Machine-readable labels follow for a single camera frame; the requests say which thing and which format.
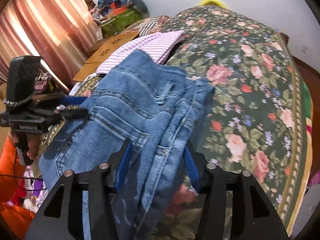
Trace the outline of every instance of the striped shirt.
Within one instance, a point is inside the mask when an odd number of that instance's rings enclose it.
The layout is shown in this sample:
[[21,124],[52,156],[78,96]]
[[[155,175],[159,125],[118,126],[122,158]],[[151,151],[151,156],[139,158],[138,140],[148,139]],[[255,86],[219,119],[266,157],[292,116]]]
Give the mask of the striped shirt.
[[163,64],[172,48],[185,39],[184,31],[153,33],[137,38],[121,46],[113,52],[97,69],[97,74],[107,74],[114,66],[122,62],[134,50],[147,53],[156,64]]
[[131,24],[129,27],[127,27],[122,32],[122,34],[125,34],[125,33],[128,33],[128,32],[139,31],[139,36],[140,37],[146,36],[146,35],[149,34],[149,32],[160,28],[169,19],[170,19],[170,17],[168,17],[166,15],[161,15],[161,16],[155,17],[155,18],[143,19],[143,20],[137,21],[134,24]]

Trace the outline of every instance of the cardboard box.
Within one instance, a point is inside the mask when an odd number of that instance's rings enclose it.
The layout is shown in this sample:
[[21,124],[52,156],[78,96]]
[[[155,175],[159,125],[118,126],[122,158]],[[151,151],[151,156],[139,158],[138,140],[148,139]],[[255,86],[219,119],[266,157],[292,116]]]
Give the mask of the cardboard box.
[[138,35],[139,32],[132,32],[111,37],[87,60],[73,80],[83,82],[87,76],[95,73],[100,64],[110,57],[115,50],[119,49],[127,42],[132,41]]
[[110,37],[104,38],[102,40],[98,40],[95,44],[93,44],[90,49],[88,49],[84,54],[87,58],[90,58],[100,47],[109,40]]

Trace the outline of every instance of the brown cardboard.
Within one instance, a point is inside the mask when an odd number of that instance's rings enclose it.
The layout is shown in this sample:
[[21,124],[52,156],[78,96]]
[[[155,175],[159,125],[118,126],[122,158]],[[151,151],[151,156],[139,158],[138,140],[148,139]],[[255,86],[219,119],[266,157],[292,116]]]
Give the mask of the brown cardboard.
[[138,34],[139,32],[131,32],[111,37],[87,60],[73,80],[83,82],[87,76],[95,73],[100,64],[110,57],[115,50],[127,42],[132,41]]

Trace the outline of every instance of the rivet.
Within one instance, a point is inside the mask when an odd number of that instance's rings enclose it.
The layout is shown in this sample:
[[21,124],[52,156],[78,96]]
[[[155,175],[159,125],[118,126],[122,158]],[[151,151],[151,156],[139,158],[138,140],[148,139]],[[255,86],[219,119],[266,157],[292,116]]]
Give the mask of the rivet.
[[217,167],[217,165],[214,164],[214,163],[207,163],[207,168],[208,168],[209,170],[214,170],[216,167]]
[[70,177],[71,175],[73,175],[73,171],[72,170],[67,170],[64,172],[64,176],[66,177]]
[[101,170],[107,169],[108,167],[109,167],[109,164],[108,164],[108,163],[101,163],[101,164],[99,165],[99,168],[100,168]]
[[242,175],[245,176],[245,177],[250,177],[251,176],[251,172],[248,171],[248,170],[243,170],[242,171]]

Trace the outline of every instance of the bed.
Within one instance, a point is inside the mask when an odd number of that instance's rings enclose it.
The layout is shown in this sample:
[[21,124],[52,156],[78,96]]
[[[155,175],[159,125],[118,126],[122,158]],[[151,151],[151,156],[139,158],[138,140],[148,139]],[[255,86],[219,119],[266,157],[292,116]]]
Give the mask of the bed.
[[[177,30],[186,40],[166,65],[215,86],[195,150],[227,171],[251,171],[290,234],[312,163],[312,100],[280,33],[215,6],[189,8],[151,32]],[[86,81],[76,95],[90,96],[100,80]],[[44,147],[62,125],[51,128]],[[230,234],[231,198],[228,192],[224,237]],[[186,176],[148,238],[193,239],[203,204]]]

